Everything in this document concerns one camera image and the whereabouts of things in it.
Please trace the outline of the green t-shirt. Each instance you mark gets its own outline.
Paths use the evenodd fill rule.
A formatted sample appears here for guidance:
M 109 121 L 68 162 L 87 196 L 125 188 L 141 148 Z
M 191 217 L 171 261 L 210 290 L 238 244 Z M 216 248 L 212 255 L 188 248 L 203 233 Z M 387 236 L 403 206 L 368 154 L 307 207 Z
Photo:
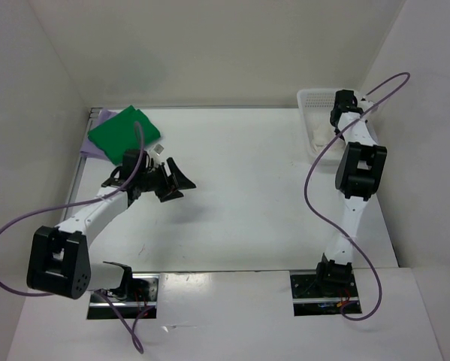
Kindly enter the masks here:
M 89 140 L 104 152 L 108 161 L 114 165 L 119 165 L 127 150 L 140 148 L 140 141 L 137 140 L 134 129 L 136 122 L 141 125 L 146 146 L 161 138 L 160 131 L 149 120 L 148 116 L 130 105 L 118 112 L 116 116 L 91 130 Z

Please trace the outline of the purple t-shirt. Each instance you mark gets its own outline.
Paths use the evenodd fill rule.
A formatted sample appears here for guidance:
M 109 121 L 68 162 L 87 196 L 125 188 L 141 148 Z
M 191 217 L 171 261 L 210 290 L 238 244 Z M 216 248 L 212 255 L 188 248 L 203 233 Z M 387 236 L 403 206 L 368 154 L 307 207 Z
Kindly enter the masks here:
M 83 139 L 83 143 L 80 148 L 80 155 L 86 158 L 93 159 L 101 159 L 108 160 L 107 156 L 104 154 L 102 150 L 100 150 L 97 146 L 95 146 L 89 140 L 89 132 L 100 126 L 102 123 L 105 123 L 110 118 L 117 115 L 117 112 L 109 111 L 105 108 L 93 108 L 89 117 L 88 127 Z

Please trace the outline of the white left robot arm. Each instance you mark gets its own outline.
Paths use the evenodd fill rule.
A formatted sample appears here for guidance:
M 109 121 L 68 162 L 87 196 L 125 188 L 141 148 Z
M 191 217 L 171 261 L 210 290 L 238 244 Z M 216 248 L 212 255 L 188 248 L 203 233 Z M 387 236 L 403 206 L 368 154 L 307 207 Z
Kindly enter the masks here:
M 139 199 L 153 192 L 160 202 L 183 197 L 195 184 L 174 159 L 154 160 L 148 152 L 127 150 L 95 198 L 54 227 L 40 227 L 32 239 L 27 286 L 33 290 L 79 299 L 90 288 L 89 246 L 104 228 Z

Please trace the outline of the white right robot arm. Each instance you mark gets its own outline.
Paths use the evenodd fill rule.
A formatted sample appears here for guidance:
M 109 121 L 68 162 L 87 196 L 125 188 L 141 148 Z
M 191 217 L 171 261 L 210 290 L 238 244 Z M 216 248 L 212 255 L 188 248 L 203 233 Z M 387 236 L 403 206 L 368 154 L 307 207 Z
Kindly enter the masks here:
M 316 273 L 301 297 L 349 297 L 352 263 L 360 248 L 356 234 L 369 200 L 379 188 L 387 150 L 367 128 L 373 104 L 350 89 L 302 89 L 297 95 L 304 122 L 306 162 L 278 153 L 266 156 L 226 153 L 200 164 L 220 182 L 217 193 L 205 195 L 214 209 L 231 216 L 223 227 L 204 233 L 204 253 L 228 262 L 251 261 L 272 241 L 308 241 L 325 247 Z M 342 216 L 334 234 L 320 235 L 325 219 L 311 202 L 311 178 L 321 165 L 337 171 L 333 187 L 319 187 L 319 199 L 335 197 Z

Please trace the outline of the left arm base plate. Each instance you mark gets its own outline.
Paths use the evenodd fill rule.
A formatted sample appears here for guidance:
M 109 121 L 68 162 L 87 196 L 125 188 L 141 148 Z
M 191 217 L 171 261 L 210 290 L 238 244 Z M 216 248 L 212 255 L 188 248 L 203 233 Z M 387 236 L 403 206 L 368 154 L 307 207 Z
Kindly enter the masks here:
M 118 290 L 105 290 L 103 294 L 110 300 L 125 320 L 133 320 L 146 310 L 142 318 L 156 319 L 159 277 L 155 273 L 132 274 L 132 282 L 127 293 Z M 89 300 L 87 320 L 115 320 L 118 317 L 101 297 L 92 294 Z

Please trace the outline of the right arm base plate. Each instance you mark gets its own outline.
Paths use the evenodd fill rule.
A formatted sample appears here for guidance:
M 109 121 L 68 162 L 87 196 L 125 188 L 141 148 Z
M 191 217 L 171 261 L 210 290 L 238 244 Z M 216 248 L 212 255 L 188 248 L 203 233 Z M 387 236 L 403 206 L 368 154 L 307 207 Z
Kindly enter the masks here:
M 330 291 L 319 287 L 315 272 L 290 272 L 289 277 L 296 317 L 340 314 L 343 305 L 346 314 L 362 313 L 354 275 L 347 285 Z

